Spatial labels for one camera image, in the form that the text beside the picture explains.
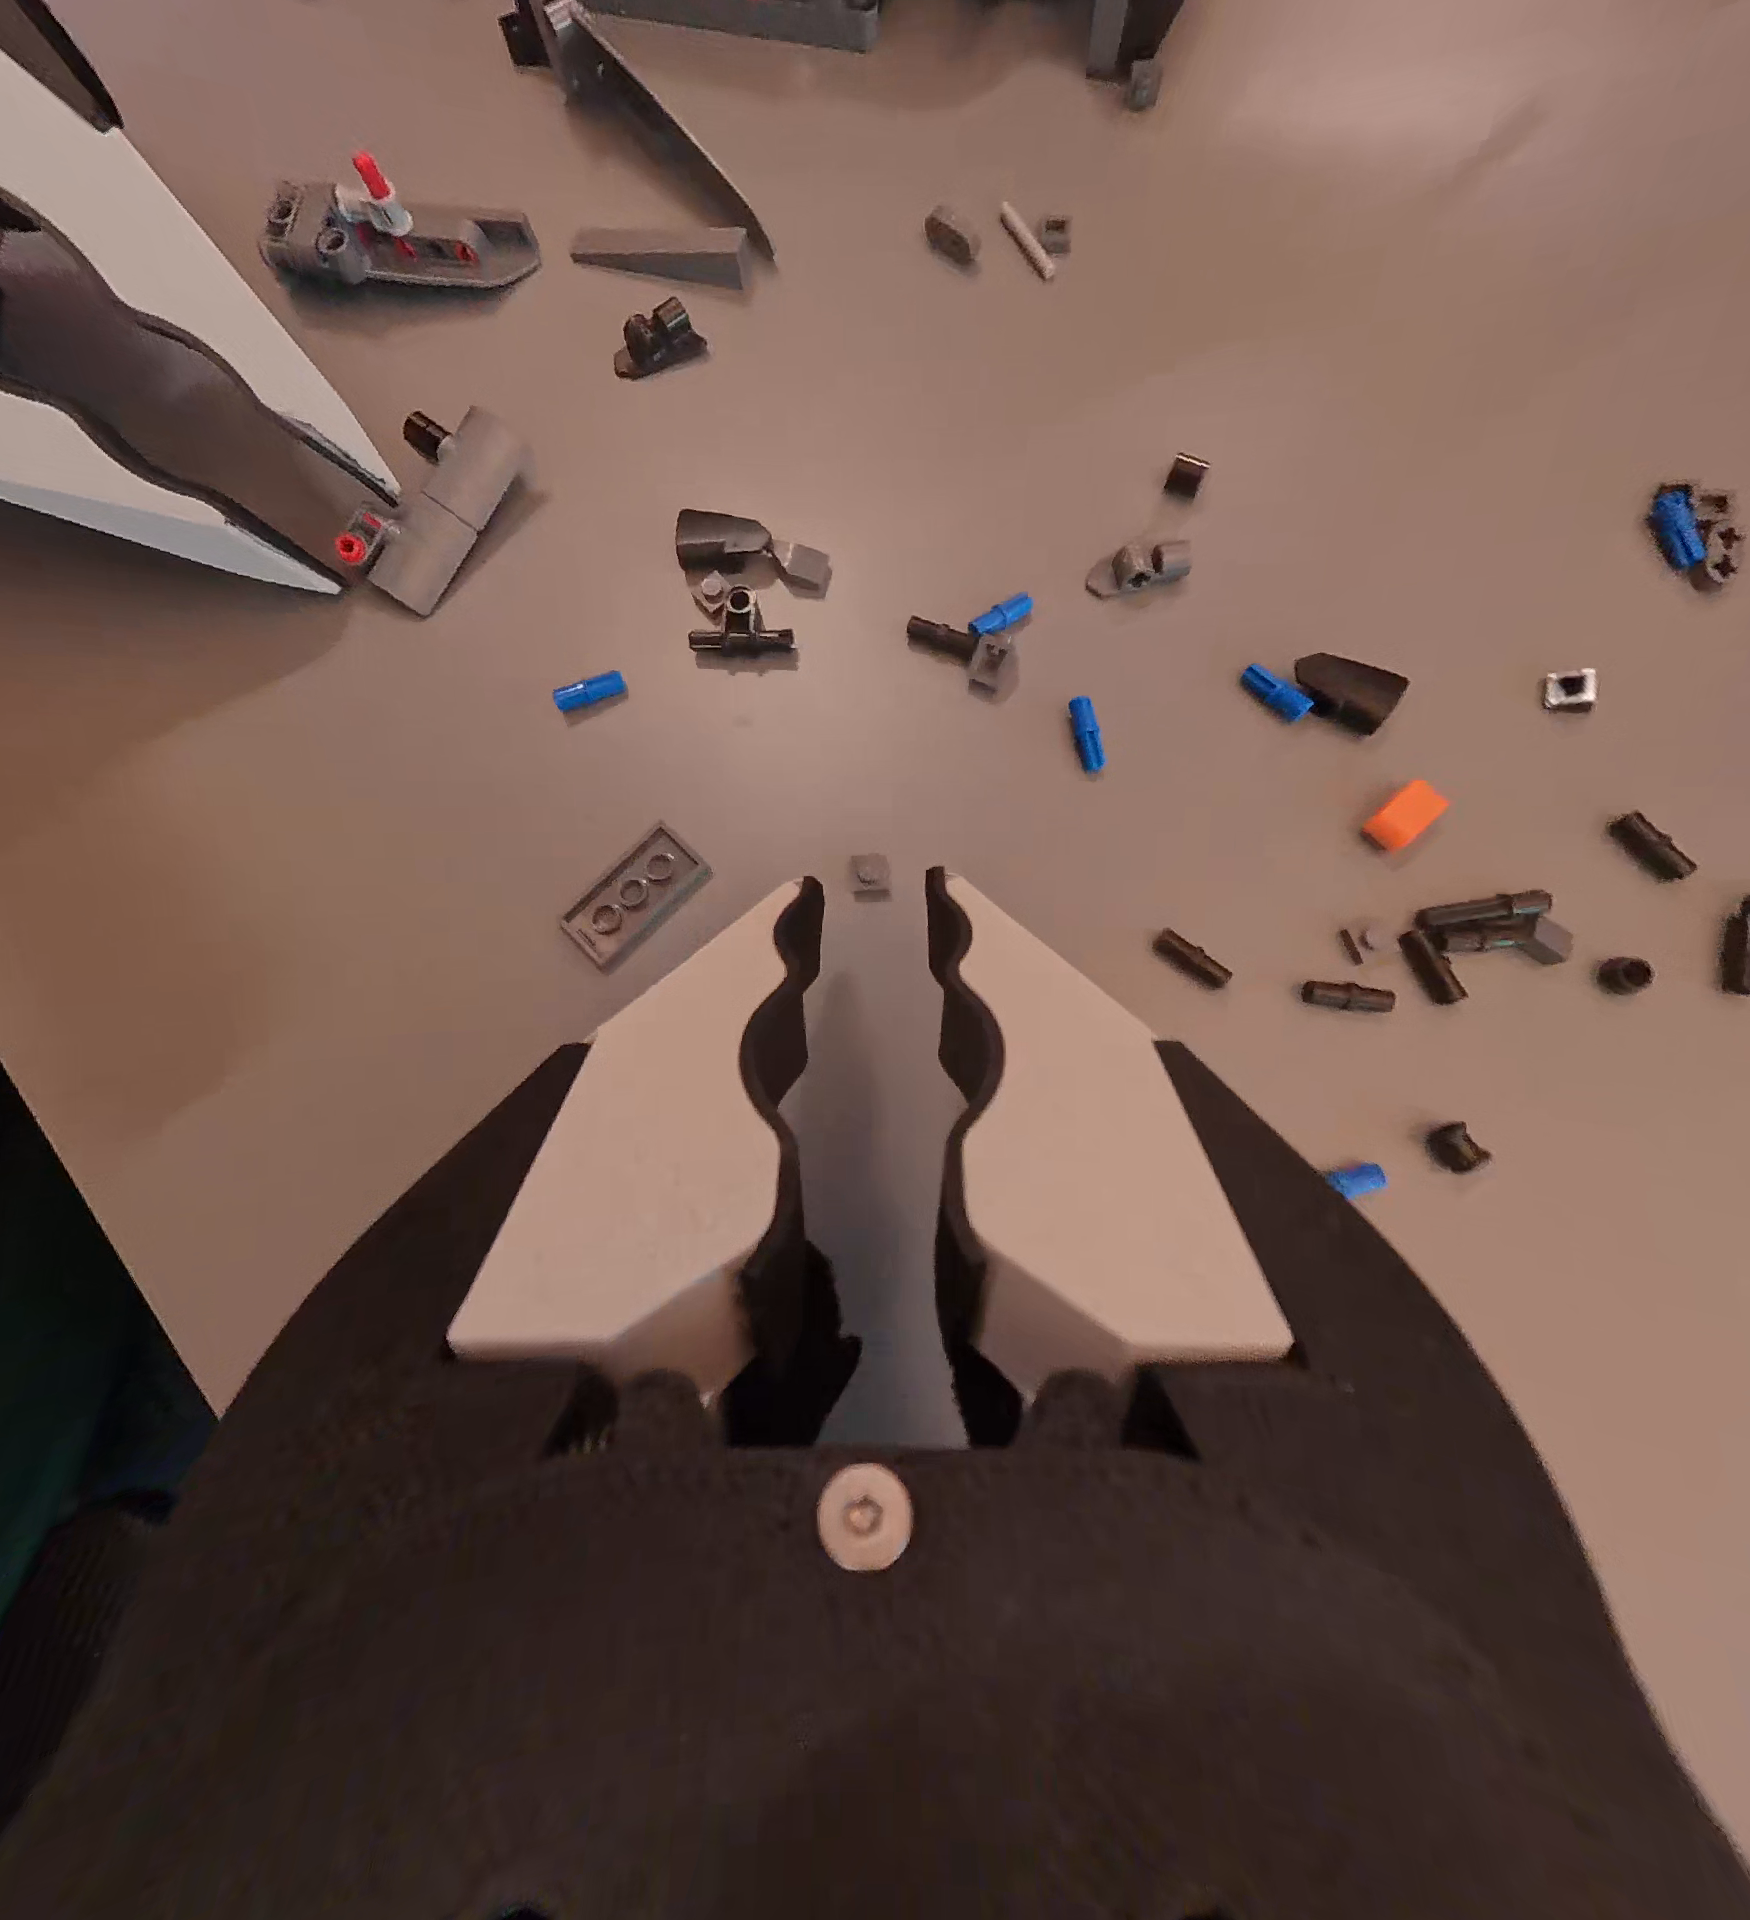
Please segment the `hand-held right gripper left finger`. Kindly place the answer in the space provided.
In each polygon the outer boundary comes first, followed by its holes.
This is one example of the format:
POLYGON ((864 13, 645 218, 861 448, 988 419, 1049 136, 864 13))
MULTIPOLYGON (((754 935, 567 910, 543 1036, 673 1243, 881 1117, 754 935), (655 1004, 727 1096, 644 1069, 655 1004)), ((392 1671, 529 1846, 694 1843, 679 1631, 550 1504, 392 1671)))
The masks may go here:
POLYGON ((744 1445, 808 1445, 861 1359, 780 1106, 808 1064, 824 895, 802 878, 582 1045, 448 1331, 464 1362, 689 1379, 744 1445))

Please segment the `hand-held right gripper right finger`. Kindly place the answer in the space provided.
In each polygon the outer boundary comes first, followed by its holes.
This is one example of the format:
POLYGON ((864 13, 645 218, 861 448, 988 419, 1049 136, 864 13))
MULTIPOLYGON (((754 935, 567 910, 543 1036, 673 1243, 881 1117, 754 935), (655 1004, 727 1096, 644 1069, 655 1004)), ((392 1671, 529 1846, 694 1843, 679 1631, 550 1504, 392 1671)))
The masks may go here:
POLYGON ((965 878, 926 874, 942 1149, 935 1323, 976 1448, 1089 1375, 1294 1352, 1153 1029, 965 878))

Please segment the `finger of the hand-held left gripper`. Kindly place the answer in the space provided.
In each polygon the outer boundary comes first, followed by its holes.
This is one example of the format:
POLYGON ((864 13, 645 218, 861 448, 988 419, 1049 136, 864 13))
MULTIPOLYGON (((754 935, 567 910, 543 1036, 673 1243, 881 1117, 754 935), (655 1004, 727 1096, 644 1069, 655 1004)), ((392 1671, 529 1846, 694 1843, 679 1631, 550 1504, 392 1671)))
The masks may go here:
POLYGON ((0 185, 0 502, 335 594, 368 435, 168 185, 0 185))
POLYGON ((357 551, 401 500, 46 4, 0 4, 0 500, 159 551, 357 551))

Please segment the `grey beam sub-assembly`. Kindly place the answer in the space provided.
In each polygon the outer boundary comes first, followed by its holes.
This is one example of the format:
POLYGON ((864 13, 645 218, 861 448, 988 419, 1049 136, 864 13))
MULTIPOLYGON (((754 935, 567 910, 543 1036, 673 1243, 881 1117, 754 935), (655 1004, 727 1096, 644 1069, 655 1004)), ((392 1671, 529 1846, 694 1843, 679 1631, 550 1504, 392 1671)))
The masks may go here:
POLYGON ((419 201, 357 150, 343 180, 282 180, 258 251, 279 272, 335 286, 500 293, 543 267, 526 213, 419 201))

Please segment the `grey panel with black connector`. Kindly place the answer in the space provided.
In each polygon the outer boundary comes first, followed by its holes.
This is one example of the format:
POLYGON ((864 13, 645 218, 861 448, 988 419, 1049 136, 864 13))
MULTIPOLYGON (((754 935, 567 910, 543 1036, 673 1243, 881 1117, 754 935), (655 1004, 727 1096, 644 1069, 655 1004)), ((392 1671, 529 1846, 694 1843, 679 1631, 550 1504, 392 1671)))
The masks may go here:
POLYGON ((360 571, 341 573, 414 615, 430 617, 504 497, 526 481, 530 448, 503 417, 481 405, 467 407, 455 427, 410 414, 405 439, 425 456, 430 474, 395 513, 356 513, 341 532, 361 532, 375 542, 375 553, 360 571))

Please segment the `toy car model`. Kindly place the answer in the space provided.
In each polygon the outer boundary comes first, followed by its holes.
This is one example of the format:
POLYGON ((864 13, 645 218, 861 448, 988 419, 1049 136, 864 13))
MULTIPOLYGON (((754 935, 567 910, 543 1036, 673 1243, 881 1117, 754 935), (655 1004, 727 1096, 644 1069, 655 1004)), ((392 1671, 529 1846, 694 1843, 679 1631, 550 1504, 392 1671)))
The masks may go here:
MULTIPOLYGON (((884 1, 582 1, 589 12, 828 52, 872 52, 884 1)), ((1089 4, 1085 71, 1095 81, 1125 79, 1157 60, 1182 1, 1089 4)))

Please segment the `dark grey rectangular plate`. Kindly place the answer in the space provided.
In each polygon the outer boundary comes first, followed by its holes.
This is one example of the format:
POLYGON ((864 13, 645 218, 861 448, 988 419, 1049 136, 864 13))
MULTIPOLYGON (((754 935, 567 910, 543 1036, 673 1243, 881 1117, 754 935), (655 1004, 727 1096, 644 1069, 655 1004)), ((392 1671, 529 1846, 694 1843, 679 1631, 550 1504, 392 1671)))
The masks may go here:
POLYGON ((592 967, 614 971, 711 878, 710 861, 657 823, 578 894, 560 927, 592 967))

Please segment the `black beam with grey connector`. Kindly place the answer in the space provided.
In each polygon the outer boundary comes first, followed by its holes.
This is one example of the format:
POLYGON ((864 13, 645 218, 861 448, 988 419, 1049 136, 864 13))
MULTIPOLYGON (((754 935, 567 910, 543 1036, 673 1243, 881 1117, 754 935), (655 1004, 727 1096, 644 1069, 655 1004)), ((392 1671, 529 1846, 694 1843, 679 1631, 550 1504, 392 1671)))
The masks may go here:
POLYGON ((1552 906, 1540 889, 1425 906, 1397 946, 1425 999, 1454 1007, 1465 999, 1457 956, 1512 950, 1542 965, 1573 958, 1575 937, 1552 918, 1552 906))

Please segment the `grey triangular panel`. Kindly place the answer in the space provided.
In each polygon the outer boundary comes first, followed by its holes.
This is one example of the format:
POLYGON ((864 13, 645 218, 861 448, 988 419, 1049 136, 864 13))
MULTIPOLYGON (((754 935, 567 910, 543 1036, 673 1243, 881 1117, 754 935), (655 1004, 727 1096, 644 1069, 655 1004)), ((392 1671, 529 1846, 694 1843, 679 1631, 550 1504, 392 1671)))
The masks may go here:
POLYGON ((649 158, 691 184, 706 205, 731 228, 744 228, 767 262, 777 250, 751 198, 713 153, 689 131, 664 96, 578 1, 543 4, 543 38, 571 107, 600 109, 636 136, 649 158))

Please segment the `black curved slope piece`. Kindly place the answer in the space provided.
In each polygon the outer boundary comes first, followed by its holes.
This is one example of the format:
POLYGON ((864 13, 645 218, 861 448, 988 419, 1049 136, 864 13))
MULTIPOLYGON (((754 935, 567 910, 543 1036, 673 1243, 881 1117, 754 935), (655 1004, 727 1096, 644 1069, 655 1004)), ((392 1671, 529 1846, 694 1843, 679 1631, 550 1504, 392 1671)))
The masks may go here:
POLYGON ((1313 715, 1358 736, 1374 736, 1411 689, 1400 672, 1334 654, 1297 657, 1292 678, 1313 715))

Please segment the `black rounded piece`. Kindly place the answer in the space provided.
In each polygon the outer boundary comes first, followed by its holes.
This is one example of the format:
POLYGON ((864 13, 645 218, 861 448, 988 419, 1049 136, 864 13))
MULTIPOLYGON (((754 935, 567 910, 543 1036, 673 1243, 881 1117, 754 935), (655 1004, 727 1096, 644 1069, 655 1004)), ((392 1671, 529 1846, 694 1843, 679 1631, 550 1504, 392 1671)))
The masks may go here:
POLYGON ((648 313, 623 321, 623 344, 615 355, 619 379, 644 379, 706 356, 707 339, 684 300, 671 296, 648 313))

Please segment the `black cross-shaped connector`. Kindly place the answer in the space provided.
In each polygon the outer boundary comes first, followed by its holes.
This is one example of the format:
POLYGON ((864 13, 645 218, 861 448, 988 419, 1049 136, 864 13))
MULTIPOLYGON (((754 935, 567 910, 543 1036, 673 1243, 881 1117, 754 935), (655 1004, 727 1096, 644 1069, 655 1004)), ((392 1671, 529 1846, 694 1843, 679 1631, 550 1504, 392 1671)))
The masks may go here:
POLYGON ((698 655, 720 659, 792 657, 799 651, 791 628, 767 622, 754 588, 732 587, 711 615, 713 622, 689 633, 698 655))

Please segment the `dark grey toy piece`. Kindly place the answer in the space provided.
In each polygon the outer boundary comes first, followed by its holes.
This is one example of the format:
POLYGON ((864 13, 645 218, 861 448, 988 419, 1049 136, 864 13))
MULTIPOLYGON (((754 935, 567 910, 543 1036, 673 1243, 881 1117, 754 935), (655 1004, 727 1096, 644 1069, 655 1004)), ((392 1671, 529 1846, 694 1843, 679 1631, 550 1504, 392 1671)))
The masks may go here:
POLYGON ((780 538, 756 518, 707 509, 678 513, 673 553, 678 566, 696 581, 731 581, 773 566, 787 587, 810 596, 823 596, 833 581, 833 561, 821 548, 780 538))

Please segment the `blue pin with dark connector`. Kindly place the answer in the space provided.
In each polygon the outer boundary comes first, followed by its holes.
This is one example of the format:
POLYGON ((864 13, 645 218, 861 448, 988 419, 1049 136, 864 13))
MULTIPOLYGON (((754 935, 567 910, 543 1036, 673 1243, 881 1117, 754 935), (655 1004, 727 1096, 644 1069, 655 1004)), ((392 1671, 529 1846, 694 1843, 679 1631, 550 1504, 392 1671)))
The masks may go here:
POLYGON ((1649 502, 1647 527, 1662 559, 1694 588, 1726 588, 1743 569, 1747 534, 1733 491, 1694 481, 1662 484, 1649 502))

